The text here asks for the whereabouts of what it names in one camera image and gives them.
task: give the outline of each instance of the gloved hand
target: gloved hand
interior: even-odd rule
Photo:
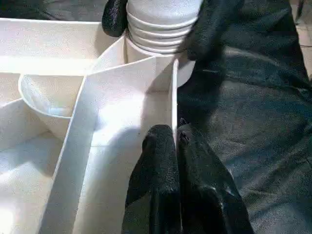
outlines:
[[[231,174],[191,125],[179,128],[178,160],[184,233],[254,233]]]
[[[152,127],[129,181],[123,234],[181,233],[178,164],[172,130]]]
[[[186,40],[190,60],[208,56],[243,3],[244,0],[203,1],[198,20]],[[127,27],[126,4],[127,0],[108,0],[102,17],[102,27],[108,35],[119,37]]]

